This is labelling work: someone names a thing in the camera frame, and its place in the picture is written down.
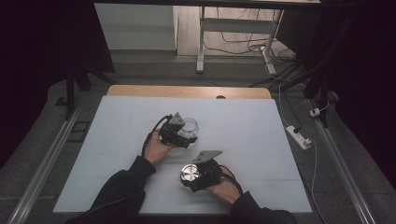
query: wall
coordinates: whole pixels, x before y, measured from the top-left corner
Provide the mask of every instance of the wall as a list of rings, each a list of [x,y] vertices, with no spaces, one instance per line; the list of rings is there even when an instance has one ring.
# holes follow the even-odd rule
[[[177,7],[95,4],[109,49],[176,49]]]

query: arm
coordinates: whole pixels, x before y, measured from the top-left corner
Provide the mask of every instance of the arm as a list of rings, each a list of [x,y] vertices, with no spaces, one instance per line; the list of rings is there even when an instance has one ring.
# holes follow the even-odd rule
[[[223,173],[233,174],[223,167]],[[207,188],[224,202],[231,205],[231,214],[242,218],[244,223],[255,224],[292,224],[296,223],[293,215],[288,211],[273,211],[269,208],[260,208],[250,192],[240,194],[236,186],[227,178],[222,177],[216,186]]]
[[[145,199],[146,180],[156,170],[154,164],[161,161],[174,146],[166,146],[154,132],[146,147],[145,158],[137,156],[128,171],[118,171],[102,186],[89,211],[66,224],[79,223],[128,223],[135,219]]]

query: white power strip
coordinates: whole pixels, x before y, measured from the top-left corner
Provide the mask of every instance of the white power strip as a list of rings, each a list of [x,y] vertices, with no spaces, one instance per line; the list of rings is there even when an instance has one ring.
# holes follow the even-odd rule
[[[303,138],[303,136],[300,133],[295,133],[294,132],[295,128],[293,126],[289,126],[286,128],[286,131],[290,134],[290,136],[294,139],[294,141],[299,145],[299,147],[302,150],[306,150],[311,147],[311,139],[309,138]]]

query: cable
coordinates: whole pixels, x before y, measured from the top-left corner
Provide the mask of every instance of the cable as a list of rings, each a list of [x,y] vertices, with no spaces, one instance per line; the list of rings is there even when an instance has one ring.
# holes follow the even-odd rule
[[[308,196],[308,197],[311,199],[311,201],[313,202],[314,199],[312,198],[312,193],[309,193],[309,190],[310,190],[310,189],[309,189],[308,186],[306,185],[306,180],[305,180],[305,178],[304,178],[304,176],[303,176],[303,173],[301,172],[300,167],[299,167],[298,165],[297,165],[297,170],[298,170],[298,173],[300,174],[300,178],[301,178],[301,180],[302,180],[302,182],[303,182],[303,186],[304,186],[306,192],[308,192],[307,196]],[[314,176],[316,175],[316,170],[317,170],[317,165],[315,165]],[[315,207],[315,209],[318,211],[318,206],[317,206],[316,203],[314,203],[314,207]],[[321,220],[323,223],[327,224],[326,221],[324,220],[323,216],[319,213],[319,211],[318,211],[318,216],[319,216],[320,220]]]
[[[285,58],[279,57],[279,53],[277,54],[278,56],[275,56],[274,50],[273,50],[273,49],[271,49],[271,54],[272,54],[272,56],[270,56],[271,59],[273,59],[273,60],[276,61],[277,63],[289,63],[289,62],[295,62],[295,61],[296,61],[294,58],[285,59]]]
[[[207,48],[207,49],[212,49],[212,48],[208,47],[208,46],[205,44],[205,42],[204,42],[204,46],[205,46],[205,48]],[[230,54],[246,54],[246,53],[250,53],[250,50],[242,51],[242,52],[230,52],[230,51],[227,51],[227,50],[224,50],[224,49],[212,49],[212,50],[217,50],[217,51],[221,51],[221,52],[225,52],[225,53],[230,53]]]
[[[266,69],[267,75],[268,75],[269,77],[276,78],[276,79],[279,79],[279,80],[284,80],[284,81],[291,81],[290,79],[285,79],[285,78],[280,78],[280,77],[273,77],[273,76],[270,75],[270,73],[269,73],[269,71],[268,71],[268,68],[267,68],[266,66],[265,66],[265,69]]]
[[[211,81],[211,80],[207,80],[207,82],[212,83],[213,85],[217,86],[217,87],[221,87],[218,83]]]
[[[327,105],[323,108],[321,108],[319,111],[325,110],[329,106],[329,100],[327,100]]]
[[[230,174],[233,176],[233,178],[235,178],[235,175],[233,174],[233,172],[231,172],[231,170],[230,170],[230,169],[228,169],[228,167],[227,167],[227,166],[225,166],[225,165],[220,165],[220,167],[222,167],[222,168],[226,169],[228,172],[230,172]]]
[[[142,153],[141,153],[142,157],[145,157],[146,147],[149,144],[149,139],[151,138],[152,134],[157,129],[158,125],[160,125],[161,122],[163,122],[165,119],[170,119],[170,118],[172,118],[172,115],[168,115],[168,116],[165,116],[165,117],[161,118],[160,121],[158,121],[158,123],[154,126],[154,128],[151,131],[151,133],[148,134],[148,136],[146,137],[146,140],[145,140],[145,142],[143,143],[143,146],[142,146]]]
[[[286,93],[285,93],[285,98],[286,98],[286,101],[287,101],[288,104],[289,104],[289,107],[290,107],[290,109],[291,109],[291,112],[293,112],[294,117],[297,118],[297,121],[298,121],[299,124],[300,124],[300,127],[296,128],[296,129],[301,130],[301,129],[303,128],[303,123],[300,121],[300,119],[298,118],[296,112],[294,111],[293,107],[291,106],[291,103],[290,103],[290,101],[289,101],[288,95],[286,95]]]
[[[230,175],[227,175],[227,174],[224,174],[223,172],[217,173],[217,174],[219,174],[219,175],[221,175],[221,176],[224,176],[225,178],[229,179],[229,180],[236,186],[236,188],[238,189],[239,193],[240,193],[241,195],[244,194],[244,191],[242,191],[241,185],[238,183],[238,181],[236,181],[236,179],[235,179],[234,177],[232,177],[232,176],[230,176]]]
[[[316,175],[317,175],[317,167],[318,167],[318,148],[317,148],[317,144],[315,143],[314,139],[311,139],[311,141],[314,143],[314,146],[315,146],[315,169],[314,169],[314,176],[312,177],[312,187],[311,187],[312,201],[314,202],[315,208],[318,211],[320,219],[325,224],[327,224],[326,220],[323,218],[323,215],[320,213],[320,211],[318,209],[317,202],[315,200],[314,186],[315,186],[315,178],[316,178]]]
[[[285,122],[285,124],[289,127],[290,125],[286,122],[285,118],[283,117],[283,110],[282,110],[282,103],[280,102],[280,86],[279,85],[279,108],[280,108],[280,117],[282,117],[283,121]]]
[[[218,7],[216,7],[216,11],[217,11],[217,14],[218,14],[218,18],[224,18],[224,16],[222,15],[222,13],[220,12],[220,10],[219,10]],[[241,12],[242,15],[240,15],[237,19],[239,19],[239,18],[245,16],[245,14],[246,14],[247,11],[248,11],[247,8],[243,9],[242,12]],[[258,10],[258,12],[257,12],[256,20],[259,18],[259,14],[260,14],[260,10]],[[259,47],[261,47],[261,46],[264,45],[264,44],[256,44],[256,45],[250,46],[250,45],[249,45],[250,42],[268,40],[268,38],[264,38],[264,39],[252,39],[253,34],[250,35],[250,38],[249,38],[248,40],[227,40],[227,39],[224,37],[224,33],[223,33],[223,32],[220,32],[220,33],[221,33],[221,37],[222,37],[222,39],[223,39],[224,42],[227,42],[227,43],[247,43],[247,48],[249,49],[249,52],[251,52],[251,51],[253,51],[253,52],[259,52],[259,50],[255,51],[254,49],[259,48]],[[235,53],[235,52],[230,52],[230,51],[223,50],[223,49],[213,49],[213,50],[219,50],[219,51],[226,52],[226,53],[231,53],[231,54],[242,54],[242,53],[247,53],[247,51]]]
[[[275,86],[275,84],[277,84],[278,82],[279,82],[279,80],[284,80],[284,81],[290,81],[289,79],[286,79],[286,77],[288,77],[298,66],[299,66],[299,64],[297,64],[297,63],[293,63],[292,65],[294,65],[294,67],[291,67],[291,69],[289,70],[289,72],[285,75],[285,76],[283,76],[283,78],[277,78],[278,79],[278,81],[275,81],[268,89],[272,89],[274,86]],[[271,75],[270,75],[270,73],[269,73],[269,71],[268,71],[268,68],[266,68],[267,69],[267,74],[268,74],[268,76],[269,77],[272,77]]]
[[[296,68],[297,68],[297,67],[294,67],[294,68],[293,68],[292,70],[290,70],[286,75],[284,75],[284,76],[283,76],[283,79],[284,79],[285,81],[290,81],[290,79],[286,79],[286,78],[287,78],[289,75],[291,75],[291,73],[292,73]],[[304,71],[304,70],[302,69],[302,71],[298,72],[298,73],[295,75],[295,77],[298,77],[303,71]],[[281,82],[280,79],[277,80],[277,81],[275,81],[268,89],[271,90],[271,89],[272,89],[275,85],[277,85],[279,82]]]
[[[278,76],[282,75],[284,72],[286,72],[288,69],[290,69],[294,64],[295,64],[295,63],[289,65],[287,68],[285,68],[282,72],[278,73],[277,75],[278,75]],[[260,85],[260,84],[262,84],[262,83],[264,83],[264,82],[267,82],[267,81],[269,81],[269,80],[271,80],[271,79],[273,79],[273,77],[270,77],[269,79],[265,79],[265,80],[263,80],[263,81],[255,82],[255,83],[251,84],[251,85],[248,86],[248,87],[249,87],[249,88],[252,88],[252,87],[254,87],[254,86],[257,86],[257,85]]]

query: black curtain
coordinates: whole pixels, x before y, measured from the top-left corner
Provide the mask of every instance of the black curtain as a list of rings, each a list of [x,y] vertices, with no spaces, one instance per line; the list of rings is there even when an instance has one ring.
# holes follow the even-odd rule
[[[92,3],[0,1],[1,166],[40,114],[49,87],[79,63],[114,72]]]
[[[367,1],[336,52],[336,110],[396,188],[396,6]]]

